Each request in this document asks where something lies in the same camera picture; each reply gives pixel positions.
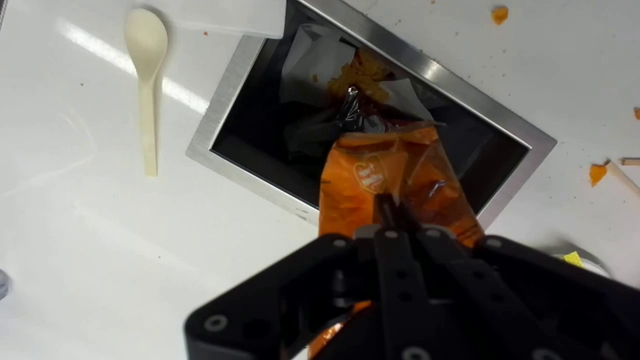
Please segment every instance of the plastic spoon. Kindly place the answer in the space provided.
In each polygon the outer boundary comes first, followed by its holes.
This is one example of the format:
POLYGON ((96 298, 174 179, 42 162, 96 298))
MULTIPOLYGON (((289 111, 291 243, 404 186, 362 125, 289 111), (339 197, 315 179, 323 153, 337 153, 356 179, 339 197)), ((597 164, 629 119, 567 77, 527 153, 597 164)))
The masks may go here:
POLYGON ((168 52, 168 32, 154 12, 133 8, 124 37, 140 77, 144 174, 158 176, 156 77, 168 52))

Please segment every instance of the orange crumb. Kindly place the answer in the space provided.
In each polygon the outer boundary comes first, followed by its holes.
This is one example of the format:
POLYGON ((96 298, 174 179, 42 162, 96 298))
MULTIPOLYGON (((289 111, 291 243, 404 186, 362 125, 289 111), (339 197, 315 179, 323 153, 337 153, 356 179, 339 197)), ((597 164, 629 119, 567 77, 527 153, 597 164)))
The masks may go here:
POLYGON ((605 162, 604 164, 592 164, 587 176, 592 178, 592 187, 596 187, 597 181, 605 176, 605 162))
POLYGON ((491 17, 493 17, 493 24, 500 26, 507 17, 507 8, 506 6, 493 6, 491 8, 491 17))

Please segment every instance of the white surface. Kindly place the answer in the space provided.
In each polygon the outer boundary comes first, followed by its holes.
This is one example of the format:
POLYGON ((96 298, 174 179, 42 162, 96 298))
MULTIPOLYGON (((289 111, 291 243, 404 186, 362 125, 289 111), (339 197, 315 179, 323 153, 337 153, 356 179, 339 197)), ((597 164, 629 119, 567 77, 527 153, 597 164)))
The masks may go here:
MULTIPOLYGON (((140 174, 127 0, 14 0, 0 30, 0 354, 9 360, 182 360, 179 325, 314 236, 183 150, 237 37, 174 27, 158 179, 140 174)), ((640 4, 358 0, 560 144, 493 226, 569 237, 637 283, 640 204, 587 164, 637 156, 640 4)))
POLYGON ((279 37, 286 0, 133 0, 168 12, 178 26, 279 37))

